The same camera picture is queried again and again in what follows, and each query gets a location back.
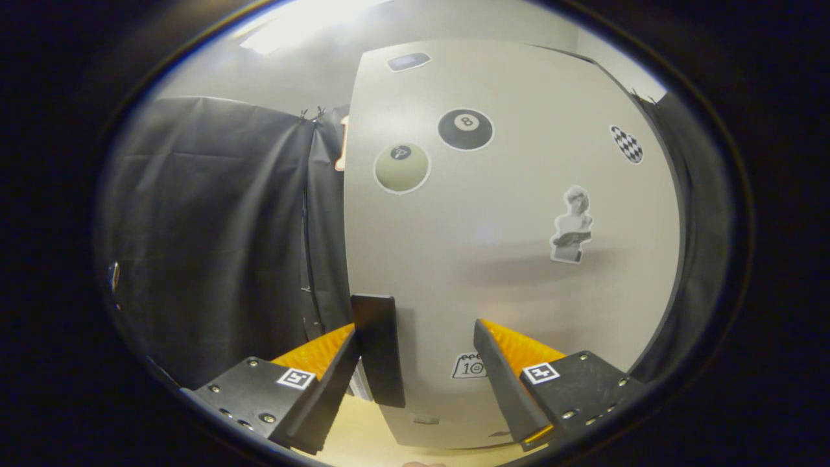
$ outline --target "black curtain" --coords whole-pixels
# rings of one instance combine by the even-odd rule
[[[683,199],[681,213],[686,231],[684,263],[675,301],[663,319],[662,328],[631,370],[637,379],[652,381],[669,374],[681,363],[712,318],[711,311],[716,308],[720,285],[727,273],[725,260],[730,256],[730,246],[726,239],[735,227],[734,207],[711,195],[726,191],[722,176],[725,169],[720,149],[697,124],[689,106],[672,92],[667,92],[659,102],[639,97],[636,101],[666,145]],[[688,165],[686,161],[691,158],[708,160],[709,164]],[[706,248],[694,248],[695,243]]]
[[[195,388],[316,337],[309,321],[350,322],[341,144],[332,117],[223,99],[138,114],[112,156],[97,245],[104,270],[119,264],[113,318],[137,353]]]

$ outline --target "orange foam pad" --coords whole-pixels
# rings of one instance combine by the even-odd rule
[[[354,323],[347,324],[332,332],[327,332],[312,341],[308,341],[296,349],[275,358],[271,363],[315,373],[317,375],[317,381],[320,381],[334,360],[334,356],[337,355],[337,352],[343,346],[343,342],[346,341],[346,337],[352,331],[354,331]]]

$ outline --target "wooden floor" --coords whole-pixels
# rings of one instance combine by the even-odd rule
[[[299,453],[334,467],[402,467],[413,461],[446,467],[494,467],[532,452],[524,453],[518,445],[475,450],[401,446],[395,442],[378,405],[346,395],[324,449],[314,456]]]

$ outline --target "billiard ball sticker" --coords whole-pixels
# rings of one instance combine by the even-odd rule
[[[441,140],[455,150],[479,150],[493,140],[494,128],[489,118],[472,109],[455,109],[438,121]]]
[[[390,145],[374,160],[374,179],[392,194],[406,194],[427,181],[431,163],[421,147],[412,143]]]

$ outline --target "statue bust sticker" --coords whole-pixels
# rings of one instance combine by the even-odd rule
[[[581,186],[571,186],[565,191],[568,213],[554,221],[556,235],[550,238],[550,260],[579,264],[582,260],[582,243],[591,241],[593,219],[588,215],[588,191]]]

